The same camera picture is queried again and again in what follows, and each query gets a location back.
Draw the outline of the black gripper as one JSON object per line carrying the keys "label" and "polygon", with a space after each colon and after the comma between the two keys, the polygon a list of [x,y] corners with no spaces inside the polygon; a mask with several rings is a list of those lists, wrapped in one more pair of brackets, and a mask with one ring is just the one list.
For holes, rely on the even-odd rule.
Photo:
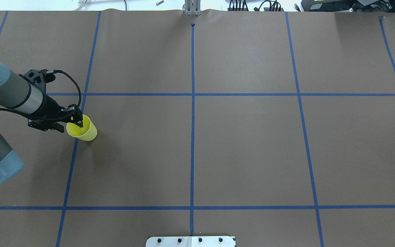
{"label": "black gripper", "polygon": [[52,130],[64,133],[65,127],[59,123],[64,119],[66,123],[83,127],[83,113],[77,105],[64,108],[46,94],[40,107],[31,116],[33,119],[28,119],[28,126],[40,131]]}

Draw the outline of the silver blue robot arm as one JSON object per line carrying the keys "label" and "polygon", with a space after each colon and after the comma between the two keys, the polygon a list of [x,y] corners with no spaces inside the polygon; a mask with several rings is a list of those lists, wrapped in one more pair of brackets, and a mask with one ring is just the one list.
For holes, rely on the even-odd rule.
{"label": "silver blue robot arm", "polygon": [[[0,111],[25,117],[30,128],[41,131],[63,133],[63,122],[82,128],[81,89],[78,85],[78,103],[68,107],[59,105],[46,93],[46,84],[54,81],[58,73],[69,77],[59,69],[31,69],[24,74],[17,74],[0,62]],[[0,133],[0,185],[23,168],[22,159]]]}

